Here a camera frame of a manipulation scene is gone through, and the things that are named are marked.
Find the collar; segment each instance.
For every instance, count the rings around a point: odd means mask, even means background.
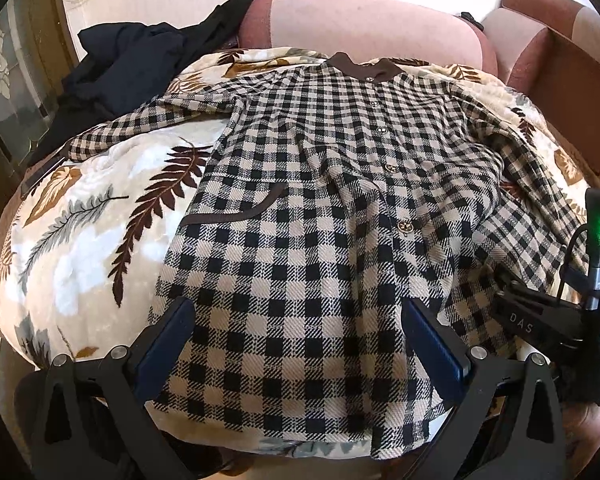
[[[327,60],[327,64],[355,79],[365,82],[382,83],[393,79],[403,70],[383,57],[374,65],[356,65],[344,52],[337,52]]]

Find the brown pocket trim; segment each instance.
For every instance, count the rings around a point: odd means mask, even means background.
[[[271,207],[273,203],[280,198],[282,193],[286,191],[287,187],[286,182],[275,183],[265,199],[251,209],[247,209],[247,211],[240,211],[239,213],[193,213],[191,215],[186,215],[180,222],[180,225],[223,224],[226,222],[239,222],[241,220],[254,218]]]

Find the navy cloth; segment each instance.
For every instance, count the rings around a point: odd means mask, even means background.
[[[171,80],[234,35],[253,0],[228,0],[197,25],[101,23],[80,31],[87,56],[62,80],[49,131],[28,161],[39,162],[96,124],[164,94]]]

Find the button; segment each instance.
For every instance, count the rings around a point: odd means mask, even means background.
[[[411,233],[413,232],[413,225],[405,220],[400,220],[398,222],[398,231],[402,233]]]

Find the checkered dress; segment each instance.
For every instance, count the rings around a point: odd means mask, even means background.
[[[155,403],[192,420],[402,455],[444,411],[400,327],[405,298],[511,354],[488,314],[494,266],[542,290],[578,224],[526,141],[452,83],[324,63],[150,108],[231,113],[150,315],[179,295],[196,305]],[[503,174],[534,212],[500,190]]]

